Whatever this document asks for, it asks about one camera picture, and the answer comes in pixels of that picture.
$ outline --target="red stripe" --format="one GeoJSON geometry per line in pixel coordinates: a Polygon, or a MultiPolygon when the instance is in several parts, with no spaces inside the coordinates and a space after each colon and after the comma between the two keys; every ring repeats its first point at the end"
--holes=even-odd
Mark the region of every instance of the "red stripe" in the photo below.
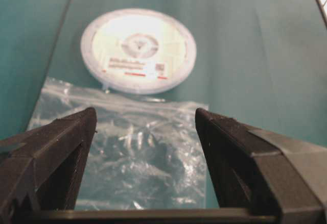
{"type": "Polygon", "coordinates": [[[145,74],[143,74],[143,73],[126,72],[125,74],[145,77],[145,74]]]}

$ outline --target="teal fabric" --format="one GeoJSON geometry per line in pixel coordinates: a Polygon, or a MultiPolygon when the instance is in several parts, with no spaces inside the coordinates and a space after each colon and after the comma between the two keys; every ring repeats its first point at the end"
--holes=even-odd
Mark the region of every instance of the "teal fabric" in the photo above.
{"type": "Polygon", "coordinates": [[[0,139],[26,129],[66,4],[67,0],[0,0],[0,139]]]}
{"type": "Polygon", "coordinates": [[[100,88],[82,61],[83,30],[105,12],[137,7],[175,17],[197,42],[191,75],[156,96],[327,145],[327,30],[315,0],[72,0],[54,43],[67,1],[0,1],[0,137],[26,127],[54,46],[49,76],[100,88]]]}

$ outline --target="circular label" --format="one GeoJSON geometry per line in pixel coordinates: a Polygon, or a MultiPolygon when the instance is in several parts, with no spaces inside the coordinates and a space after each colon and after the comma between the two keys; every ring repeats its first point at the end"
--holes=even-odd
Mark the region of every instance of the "circular label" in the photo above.
{"type": "Polygon", "coordinates": [[[87,68],[105,87],[138,94],[177,86],[196,58],[194,38],[181,23],[144,9],[98,17],[85,29],[81,51],[87,68]]]}

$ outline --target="teal backdrop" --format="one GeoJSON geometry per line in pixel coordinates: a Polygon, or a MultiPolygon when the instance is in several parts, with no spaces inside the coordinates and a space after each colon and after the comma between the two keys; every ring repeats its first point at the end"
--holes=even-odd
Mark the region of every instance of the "teal backdrop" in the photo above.
{"type": "Polygon", "coordinates": [[[315,0],[0,0],[0,139],[26,129],[46,76],[101,88],[81,35],[133,7],[175,17],[197,42],[191,75],[155,96],[327,146],[327,30],[315,0]]]}

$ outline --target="round container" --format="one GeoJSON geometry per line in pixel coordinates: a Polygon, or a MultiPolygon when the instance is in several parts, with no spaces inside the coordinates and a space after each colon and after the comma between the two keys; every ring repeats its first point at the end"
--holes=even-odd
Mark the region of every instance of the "round container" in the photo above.
{"type": "Polygon", "coordinates": [[[169,90],[191,73],[196,44],[174,18],[145,9],[99,16],[85,29],[81,52],[104,88],[136,94],[169,90]]]}

